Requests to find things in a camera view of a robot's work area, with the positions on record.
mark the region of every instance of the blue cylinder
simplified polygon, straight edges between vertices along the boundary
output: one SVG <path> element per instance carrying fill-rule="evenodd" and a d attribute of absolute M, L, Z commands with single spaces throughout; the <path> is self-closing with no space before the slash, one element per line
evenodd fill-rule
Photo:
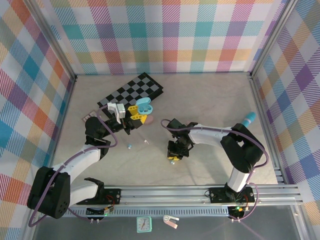
<path fill-rule="evenodd" d="M 242 124 L 247 128 L 254 120 L 256 119 L 256 113 L 250 112 L 247 116 L 245 116 L 244 120 L 242 121 Z"/>

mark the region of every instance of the plaid wall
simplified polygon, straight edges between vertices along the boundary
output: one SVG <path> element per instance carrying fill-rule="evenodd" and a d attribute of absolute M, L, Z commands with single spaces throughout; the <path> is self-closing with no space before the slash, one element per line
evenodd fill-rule
<path fill-rule="evenodd" d="M 262 50 L 264 48 L 269 36 L 270 36 L 270 34 L 273 32 L 273 29 L 276 26 L 277 20 L 278 20 L 278 18 L 280 16 L 282 10 L 284 9 L 284 7 L 286 5 L 286 2 L 287 2 L 287 0 L 281 0 L 281 3 L 278 5 L 278 8 L 277 8 L 277 10 L 276 10 L 276 12 L 275 12 L 275 14 L 274 14 L 274 16 L 272 18 L 272 21 L 271 21 L 267 31 L 265 32 L 265 34 L 264 34 L 264 36 L 262 38 L 262 41 L 259 44 L 258 50 L 255 52 L 253 61 L 251 62 L 250 67 L 248 69 L 249 72 L 251 72 L 252 69 L 254 68 L 254 66 L 255 66 L 255 64 L 256 64 L 256 62 L 257 62 L 257 60 L 258 60 L 258 58 L 259 58 L 259 56 L 260 56 L 260 54 L 261 54 L 261 52 L 262 52 Z"/>
<path fill-rule="evenodd" d="M 320 1 L 300 0 L 257 84 L 290 183 L 320 239 Z"/>
<path fill-rule="evenodd" d="M 247 71 L 285 1 L 38 0 L 38 4 L 77 73 L 129 74 Z M 269 15 L 274 5 L 279 11 Z M 271 23 L 270 29 L 269 24 L 263 28 L 266 23 Z"/>
<path fill-rule="evenodd" d="M 71 81 L 23 0 L 0 6 L 0 240 L 15 240 L 34 176 L 53 153 Z"/>

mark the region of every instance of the table surface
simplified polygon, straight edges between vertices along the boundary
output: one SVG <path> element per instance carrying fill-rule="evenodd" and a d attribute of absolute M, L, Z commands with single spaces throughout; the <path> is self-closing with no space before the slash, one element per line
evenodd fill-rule
<path fill-rule="evenodd" d="M 98 101 L 136 76 L 79 76 L 55 152 L 54 165 L 65 162 L 83 146 L 86 136 L 82 118 L 98 109 Z M 189 158 L 170 164 L 167 145 L 172 137 L 161 127 L 160 121 L 176 118 L 184 124 L 198 122 L 211 127 L 232 127 L 240 123 L 249 112 L 257 112 L 247 75 L 204 73 L 150 76 L 163 86 L 164 92 L 151 102 L 154 122 L 134 129 L 131 135 L 124 131 L 117 132 L 118 146 L 82 172 L 75 182 L 91 177 L 106 185 L 225 184 L 233 166 L 220 147 L 197 144 L 190 151 Z M 258 116 L 248 129 L 267 148 Z M 111 136 L 106 139 L 114 142 Z M 131 149 L 127 148 L 128 144 L 132 145 Z M 276 184 L 272 163 L 257 169 L 251 182 Z"/>

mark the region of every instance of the black and white checkerboard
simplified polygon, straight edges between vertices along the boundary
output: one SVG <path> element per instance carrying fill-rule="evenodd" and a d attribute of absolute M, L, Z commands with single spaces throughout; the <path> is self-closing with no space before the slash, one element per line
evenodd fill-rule
<path fill-rule="evenodd" d="M 152 101 L 162 93 L 163 87 L 144 72 L 99 101 L 97 104 L 101 108 L 107 103 L 119 102 L 124 104 L 124 107 L 128 107 L 135 105 L 138 99 L 149 97 Z M 107 109 L 103 109 L 102 111 L 108 118 L 114 116 L 113 112 L 109 112 Z"/>

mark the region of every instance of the small blue object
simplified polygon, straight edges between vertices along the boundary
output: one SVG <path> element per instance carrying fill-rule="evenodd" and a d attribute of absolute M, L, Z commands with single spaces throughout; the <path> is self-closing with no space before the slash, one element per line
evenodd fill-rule
<path fill-rule="evenodd" d="M 247 128 L 254 120 L 256 119 L 256 113 L 250 112 L 247 116 L 245 116 L 242 124 Z"/>
<path fill-rule="evenodd" d="M 138 106 L 138 113 L 141 115 L 148 115 L 152 113 L 153 107 L 149 104 L 150 97 L 140 98 L 136 101 L 135 105 Z"/>

